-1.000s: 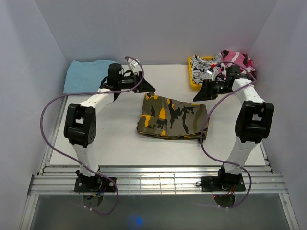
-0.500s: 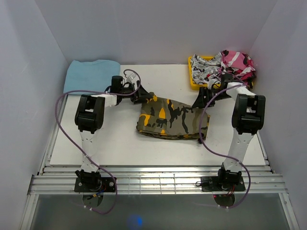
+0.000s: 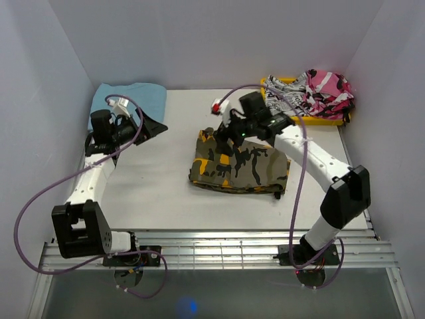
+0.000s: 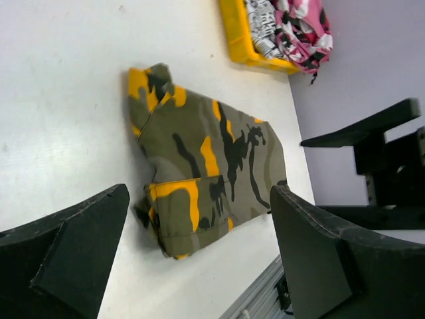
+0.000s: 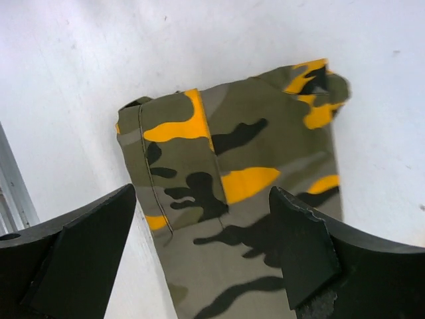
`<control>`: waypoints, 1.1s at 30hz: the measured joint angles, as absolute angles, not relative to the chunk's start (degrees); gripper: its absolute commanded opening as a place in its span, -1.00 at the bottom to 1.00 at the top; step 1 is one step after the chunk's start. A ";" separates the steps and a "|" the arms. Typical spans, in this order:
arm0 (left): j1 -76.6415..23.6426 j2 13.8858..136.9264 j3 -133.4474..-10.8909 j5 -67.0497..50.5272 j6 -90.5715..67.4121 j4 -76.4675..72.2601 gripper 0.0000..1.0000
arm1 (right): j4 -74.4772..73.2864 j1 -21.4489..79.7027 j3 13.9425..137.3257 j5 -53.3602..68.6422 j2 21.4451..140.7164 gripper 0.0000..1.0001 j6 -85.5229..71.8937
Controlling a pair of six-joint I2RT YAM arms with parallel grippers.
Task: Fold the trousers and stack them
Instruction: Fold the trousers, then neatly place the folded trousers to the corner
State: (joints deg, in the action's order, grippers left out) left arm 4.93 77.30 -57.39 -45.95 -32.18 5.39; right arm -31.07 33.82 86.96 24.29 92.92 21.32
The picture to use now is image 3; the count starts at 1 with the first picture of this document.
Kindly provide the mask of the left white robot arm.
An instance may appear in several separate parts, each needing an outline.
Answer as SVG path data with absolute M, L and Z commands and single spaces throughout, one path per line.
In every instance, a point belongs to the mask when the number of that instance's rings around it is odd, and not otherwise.
M 52 222 L 62 257 L 66 259 L 118 254 L 125 265 L 141 257 L 135 237 L 129 231 L 113 231 L 102 212 L 101 200 L 124 145 L 140 145 L 166 132 L 168 127 L 143 112 L 140 124 L 133 116 L 112 118 L 109 110 L 91 113 L 92 131 L 86 138 L 84 173 L 65 204 L 52 210 Z

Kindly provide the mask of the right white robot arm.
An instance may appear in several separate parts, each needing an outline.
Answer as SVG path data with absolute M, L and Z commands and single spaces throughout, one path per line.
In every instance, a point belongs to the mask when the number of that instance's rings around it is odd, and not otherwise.
M 300 177 L 310 174 L 325 192 L 320 216 L 299 244 L 290 244 L 288 256 L 296 268 L 315 264 L 339 232 L 371 204 L 369 171 L 338 160 L 308 138 L 305 126 L 283 112 L 273 114 L 259 92 L 240 98 L 240 113 L 229 100 L 216 99 L 211 113 L 221 118 L 214 133 L 218 150 L 233 156 L 249 137 L 267 142 L 301 166 Z

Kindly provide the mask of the yellow camouflage trousers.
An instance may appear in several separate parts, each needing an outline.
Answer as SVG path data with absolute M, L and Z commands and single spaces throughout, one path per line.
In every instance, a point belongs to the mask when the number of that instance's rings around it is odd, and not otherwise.
M 233 194 L 269 193 L 280 199 L 286 191 L 291 161 L 285 153 L 256 142 L 233 146 L 227 156 L 216 151 L 214 130 L 199 132 L 189 181 L 197 187 Z

